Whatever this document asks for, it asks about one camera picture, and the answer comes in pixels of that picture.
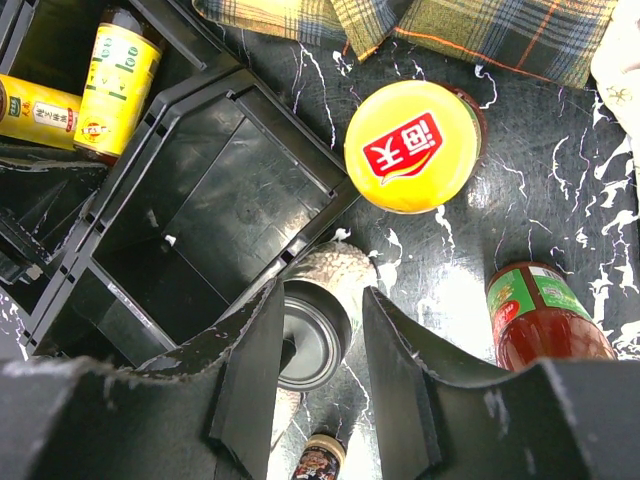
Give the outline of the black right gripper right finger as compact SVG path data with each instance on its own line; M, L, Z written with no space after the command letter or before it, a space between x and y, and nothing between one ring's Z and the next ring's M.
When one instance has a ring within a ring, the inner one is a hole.
M536 360L513 373L363 293L363 332L387 479L635 479L639 365Z

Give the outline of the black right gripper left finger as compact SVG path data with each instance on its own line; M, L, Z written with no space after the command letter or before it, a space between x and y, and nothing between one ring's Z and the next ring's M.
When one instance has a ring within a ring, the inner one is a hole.
M1 364L5 479L262 479L284 288L138 369L89 357Z

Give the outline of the black compartment organizer tray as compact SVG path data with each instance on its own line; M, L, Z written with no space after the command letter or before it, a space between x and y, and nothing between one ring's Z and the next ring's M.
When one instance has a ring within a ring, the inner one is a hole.
M1 354L137 366L305 253L357 192L185 1L134 1L165 39L113 167L1 141Z

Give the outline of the yellow label bottle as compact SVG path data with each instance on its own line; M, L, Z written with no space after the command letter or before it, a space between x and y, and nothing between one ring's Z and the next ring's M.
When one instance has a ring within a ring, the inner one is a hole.
M73 150L80 96L1 75L1 135Z
M74 148L112 166L142 115L165 49L160 33L135 9L111 3L94 41Z

